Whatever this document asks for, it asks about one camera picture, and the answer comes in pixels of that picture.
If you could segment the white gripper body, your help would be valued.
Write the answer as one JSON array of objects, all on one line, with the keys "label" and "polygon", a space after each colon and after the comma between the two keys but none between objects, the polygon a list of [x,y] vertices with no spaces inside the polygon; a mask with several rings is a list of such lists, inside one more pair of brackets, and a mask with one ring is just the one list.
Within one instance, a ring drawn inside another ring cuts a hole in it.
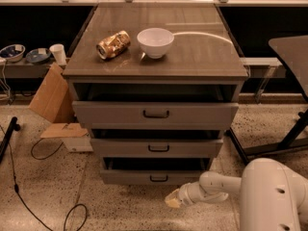
[{"label": "white gripper body", "polygon": [[187,183],[180,187],[177,197],[182,206],[191,206],[200,200],[198,182]]}]

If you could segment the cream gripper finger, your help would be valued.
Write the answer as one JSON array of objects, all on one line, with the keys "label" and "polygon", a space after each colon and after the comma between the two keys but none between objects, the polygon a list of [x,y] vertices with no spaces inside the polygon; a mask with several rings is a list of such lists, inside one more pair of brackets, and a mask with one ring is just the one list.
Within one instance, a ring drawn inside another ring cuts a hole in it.
[{"label": "cream gripper finger", "polygon": [[167,196],[167,199],[178,198],[178,193],[179,193],[179,189],[174,190],[172,193],[170,193],[170,194]]},{"label": "cream gripper finger", "polygon": [[170,208],[180,208],[181,207],[181,203],[176,197],[172,197],[172,198],[166,197],[165,203]]}]

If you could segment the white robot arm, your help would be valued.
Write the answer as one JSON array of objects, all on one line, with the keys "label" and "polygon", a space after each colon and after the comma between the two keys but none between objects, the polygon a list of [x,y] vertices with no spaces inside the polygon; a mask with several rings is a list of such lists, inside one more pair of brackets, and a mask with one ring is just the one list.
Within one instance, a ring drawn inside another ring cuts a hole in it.
[{"label": "white robot arm", "polygon": [[219,203],[240,196],[240,231],[301,231],[308,220],[308,180],[267,158],[251,161],[240,177],[203,172],[165,198],[171,208]]}]

